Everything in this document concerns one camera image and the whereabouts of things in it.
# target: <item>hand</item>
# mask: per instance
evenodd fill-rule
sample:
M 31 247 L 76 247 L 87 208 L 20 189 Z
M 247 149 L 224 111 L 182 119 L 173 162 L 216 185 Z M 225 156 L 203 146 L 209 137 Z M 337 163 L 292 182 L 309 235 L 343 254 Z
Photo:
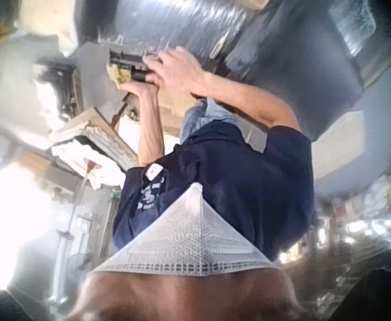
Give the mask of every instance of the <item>hand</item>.
M 162 62 L 143 57 L 143 62 L 154 71 L 147 75 L 147 82 L 203 96 L 206 72 L 196 57 L 183 47 L 160 51 L 158 57 Z
M 146 82 L 135 82 L 131 80 L 121 84 L 119 88 L 126 92 L 132 92 L 139 98 L 141 96 L 156 96 L 158 94 L 158 86 Z

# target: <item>white label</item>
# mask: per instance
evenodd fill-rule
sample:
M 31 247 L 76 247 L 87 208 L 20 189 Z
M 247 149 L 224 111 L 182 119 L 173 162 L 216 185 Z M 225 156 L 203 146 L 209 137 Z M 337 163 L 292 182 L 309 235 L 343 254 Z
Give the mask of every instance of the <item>white label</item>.
M 157 175 L 163 170 L 163 167 L 158 164 L 152 164 L 149 168 L 145 176 L 152 181 Z

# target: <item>man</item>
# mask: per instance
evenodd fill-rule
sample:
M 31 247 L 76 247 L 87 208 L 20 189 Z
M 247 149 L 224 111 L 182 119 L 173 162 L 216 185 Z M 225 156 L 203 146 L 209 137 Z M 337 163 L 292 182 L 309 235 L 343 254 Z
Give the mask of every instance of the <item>man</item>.
M 268 92 L 202 70 L 184 48 L 144 62 L 140 167 L 130 169 L 113 239 L 121 249 L 92 272 L 70 320 L 294 320 L 292 283 L 271 261 L 308 228 L 311 143 Z M 158 86 L 207 97 L 187 112 L 181 145 L 164 156 Z M 270 128 L 252 150 L 231 106 Z

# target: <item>denim jeans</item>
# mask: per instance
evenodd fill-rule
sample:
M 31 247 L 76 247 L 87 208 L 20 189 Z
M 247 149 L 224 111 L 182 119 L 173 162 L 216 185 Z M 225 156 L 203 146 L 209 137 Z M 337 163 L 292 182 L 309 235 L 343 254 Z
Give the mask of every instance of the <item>denim jeans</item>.
M 238 125 L 237 115 L 215 103 L 212 99 L 198 100 L 193 107 L 185 113 L 181 127 L 181 144 L 188 137 L 213 120 L 221 120 L 229 124 Z

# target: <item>navy blue t-shirt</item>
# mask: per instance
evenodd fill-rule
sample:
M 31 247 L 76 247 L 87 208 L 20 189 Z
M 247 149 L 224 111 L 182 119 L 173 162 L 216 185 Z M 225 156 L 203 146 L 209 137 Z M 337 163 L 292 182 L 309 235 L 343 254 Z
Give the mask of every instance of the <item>navy blue t-shirt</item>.
M 311 142 L 289 127 L 268 132 L 263 153 L 240 130 L 213 121 L 155 161 L 164 169 L 150 181 L 148 167 L 127 172 L 113 225 L 124 247 L 194 183 L 204 199 L 267 258 L 275 260 L 306 232 L 313 216 Z

